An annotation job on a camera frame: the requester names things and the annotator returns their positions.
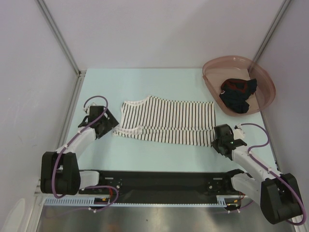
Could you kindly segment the black white striped tank top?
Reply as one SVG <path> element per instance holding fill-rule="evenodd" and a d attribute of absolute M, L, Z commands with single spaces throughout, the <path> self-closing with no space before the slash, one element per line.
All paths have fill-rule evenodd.
<path fill-rule="evenodd" d="M 143 141 L 210 147 L 215 140 L 213 102 L 166 100 L 148 96 L 125 101 L 115 136 Z"/>

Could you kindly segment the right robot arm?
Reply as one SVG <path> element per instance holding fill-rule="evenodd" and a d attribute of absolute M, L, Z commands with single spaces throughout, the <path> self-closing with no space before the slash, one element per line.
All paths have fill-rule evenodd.
<path fill-rule="evenodd" d="M 253 149 L 267 146 L 270 141 L 248 146 L 242 139 L 235 139 L 234 135 L 241 127 L 241 124 L 234 128 L 223 124 L 214 128 L 212 147 L 245 169 L 244 172 L 228 172 L 230 177 L 223 181 L 224 191 L 228 194 L 239 191 L 248 196 L 260 206 L 271 224 L 286 221 L 294 226 L 304 225 L 307 213 L 296 178 L 290 173 L 283 174 L 271 168 L 254 154 Z"/>

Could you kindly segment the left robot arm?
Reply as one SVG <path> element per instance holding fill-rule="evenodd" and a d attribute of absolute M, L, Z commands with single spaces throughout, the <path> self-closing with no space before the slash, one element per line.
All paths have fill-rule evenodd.
<path fill-rule="evenodd" d="M 77 134 L 54 152 L 42 156 L 40 189 L 42 193 L 56 198 L 76 195 L 79 190 L 90 187 L 102 193 L 107 182 L 98 171 L 81 171 L 78 159 L 95 141 L 109 133 L 118 121 L 105 106 L 92 105 L 78 126 Z"/>

